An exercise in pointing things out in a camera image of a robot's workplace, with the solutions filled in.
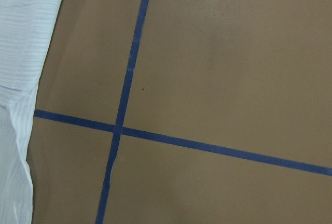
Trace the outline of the light blue button-up shirt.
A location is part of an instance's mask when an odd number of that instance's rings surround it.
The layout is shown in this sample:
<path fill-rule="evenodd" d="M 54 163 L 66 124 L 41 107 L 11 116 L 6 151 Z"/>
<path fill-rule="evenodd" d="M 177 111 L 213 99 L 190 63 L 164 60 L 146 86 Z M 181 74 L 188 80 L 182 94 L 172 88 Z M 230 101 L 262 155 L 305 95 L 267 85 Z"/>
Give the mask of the light blue button-up shirt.
<path fill-rule="evenodd" d="M 27 148 L 61 1 L 1 0 L 1 223 L 32 221 Z"/>

